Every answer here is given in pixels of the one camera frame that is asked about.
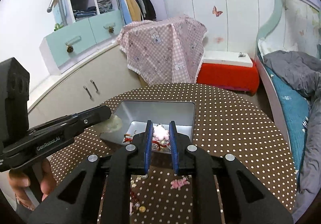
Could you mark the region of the person's left hand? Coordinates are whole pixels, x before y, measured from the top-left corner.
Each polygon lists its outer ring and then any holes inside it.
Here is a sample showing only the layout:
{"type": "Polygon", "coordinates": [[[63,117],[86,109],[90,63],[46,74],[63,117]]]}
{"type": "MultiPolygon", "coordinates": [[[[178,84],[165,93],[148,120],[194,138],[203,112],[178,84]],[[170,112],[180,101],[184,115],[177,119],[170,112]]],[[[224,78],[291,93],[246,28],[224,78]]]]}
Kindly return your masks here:
{"type": "Polygon", "coordinates": [[[10,170],[8,181],[19,203],[34,210],[56,188],[57,182],[48,159],[44,159],[41,163],[42,179],[40,181],[36,177],[32,177],[32,173],[34,173],[33,170],[29,175],[21,170],[10,170]],[[35,182],[36,189],[40,188],[40,199],[37,198],[38,191],[31,190],[32,181],[35,182]]]}

